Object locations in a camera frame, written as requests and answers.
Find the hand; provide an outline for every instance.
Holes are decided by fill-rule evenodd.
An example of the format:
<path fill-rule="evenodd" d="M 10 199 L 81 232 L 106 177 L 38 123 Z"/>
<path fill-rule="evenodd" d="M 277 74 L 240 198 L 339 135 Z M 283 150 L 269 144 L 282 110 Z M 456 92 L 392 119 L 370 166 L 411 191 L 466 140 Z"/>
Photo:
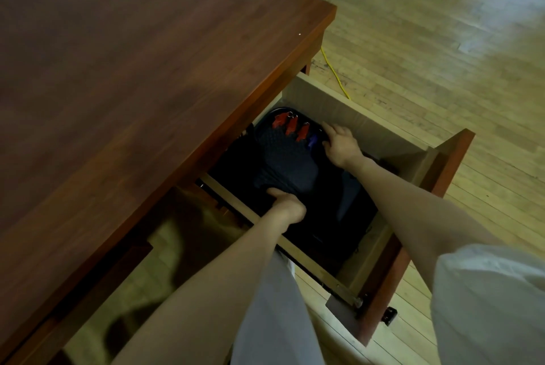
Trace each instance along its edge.
<path fill-rule="evenodd" d="M 349 128 L 337 124 L 330 126 L 328 123 L 322 123 L 322 127 L 329 137 L 329 141 L 322 143 L 325 154 L 334 165 L 350 171 L 364 157 L 358 141 Z"/>
<path fill-rule="evenodd" d="M 295 195 L 285 193 L 274 187 L 267 189 L 267 193 L 276 197 L 276 201 L 269 212 L 274 212 L 278 217 L 283 219 L 286 225 L 285 230 L 287 230 L 290 224 L 298 223 L 303 220 L 306 213 L 306 207 Z"/>

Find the red zipper pull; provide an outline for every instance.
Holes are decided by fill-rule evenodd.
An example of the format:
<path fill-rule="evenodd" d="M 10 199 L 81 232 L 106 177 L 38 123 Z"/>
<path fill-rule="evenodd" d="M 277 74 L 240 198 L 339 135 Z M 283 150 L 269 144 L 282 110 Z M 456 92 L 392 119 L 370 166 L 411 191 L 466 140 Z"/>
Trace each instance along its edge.
<path fill-rule="evenodd" d="M 272 124 L 272 127 L 277 128 L 277 127 L 279 127 L 281 125 L 284 125 L 286 123 L 286 120 L 288 119 L 288 114 L 289 113 L 281 113 L 281 114 L 277 115 L 274 118 L 274 122 Z"/>
<path fill-rule="evenodd" d="M 306 138 L 306 135 L 309 133 L 309 127 L 310 127 L 310 123 L 303 124 L 303 127 L 301 127 L 301 129 L 299 130 L 296 141 L 301 141 Z"/>
<path fill-rule="evenodd" d="M 297 128 L 297 116 L 294 115 L 290 122 L 288 123 L 288 128 L 286 129 L 286 135 L 289 136 Z"/>

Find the hardwood floor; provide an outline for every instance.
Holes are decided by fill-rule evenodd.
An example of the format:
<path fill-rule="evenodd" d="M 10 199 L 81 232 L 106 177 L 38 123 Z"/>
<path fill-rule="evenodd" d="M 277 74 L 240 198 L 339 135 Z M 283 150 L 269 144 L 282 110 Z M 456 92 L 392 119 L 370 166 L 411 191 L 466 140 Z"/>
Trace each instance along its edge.
<path fill-rule="evenodd" d="M 473 130 L 446 198 L 545 257 L 545 0 L 328 1 L 338 12 L 324 49 L 352 99 L 431 145 Z M 319 53 L 311 77 L 341 91 Z M 112 324 L 134 331 L 173 290 L 181 252 L 173 225 L 152 244 L 65 348 L 75 364 L 109 363 L 119 346 Z M 431 294 L 413 266 L 391 303 L 399 317 L 381 324 L 367 348 L 325 308 L 327 292 L 296 275 L 328 364 L 439 365 Z"/>

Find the open drawer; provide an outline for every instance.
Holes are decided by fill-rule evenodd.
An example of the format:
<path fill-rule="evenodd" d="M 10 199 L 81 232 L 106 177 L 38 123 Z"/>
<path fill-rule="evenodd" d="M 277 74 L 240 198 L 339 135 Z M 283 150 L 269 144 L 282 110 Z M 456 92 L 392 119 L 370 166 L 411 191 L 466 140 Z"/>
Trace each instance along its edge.
<path fill-rule="evenodd" d="M 432 148 L 302 73 L 254 123 L 280 106 L 294 108 L 317 122 L 349 127 L 363 151 L 396 168 L 403 179 L 438 196 L 446 192 L 474 135 L 464 130 Z M 255 212 L 211 176 L 206 174 L 201 180 L 250 223 L 259 220 Z M 278 246 L 331 293 L 327 307 L 359 341 L 367 344 L 410 259 L 380 213 L 361 229 L 368 229 L 368 233 L 334 275 L 284 236 Z"/>

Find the yellow cable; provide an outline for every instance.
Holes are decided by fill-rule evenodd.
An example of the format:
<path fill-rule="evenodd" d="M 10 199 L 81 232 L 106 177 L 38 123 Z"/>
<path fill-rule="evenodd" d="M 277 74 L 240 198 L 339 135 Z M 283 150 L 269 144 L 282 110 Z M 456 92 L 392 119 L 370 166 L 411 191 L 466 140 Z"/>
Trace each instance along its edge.
<path fill-rule="evenodd" d="M 328 67 L 331 68 L 331 71 L 333 71 L 333 74 L 335 74 L 335 78 L 337 79 L 337 82 L 339 83 L 339 86 L 341 87 L 342 92 L 344 93 L 344 95 L 346 96 L 347 99 L 351 100 L 350 96 L 348 95 L 348 93 L 347 93 L 346 90 L 344 89 L 344 86 L 343 86 L 342 83 L 341 83 L 341 79 L 339 79 L 339 76 L 338 76 L 337 73 L 335 72 L 335 69 L 334 69 L 333 66 L 329 63 L 328 58 L 325 56 L 324 48 L 323 48 L 323 47 L 320 47 L 320 51 L 322 52 L 322 55 L 324 56 L 325 63 L 328 65 Z"/>

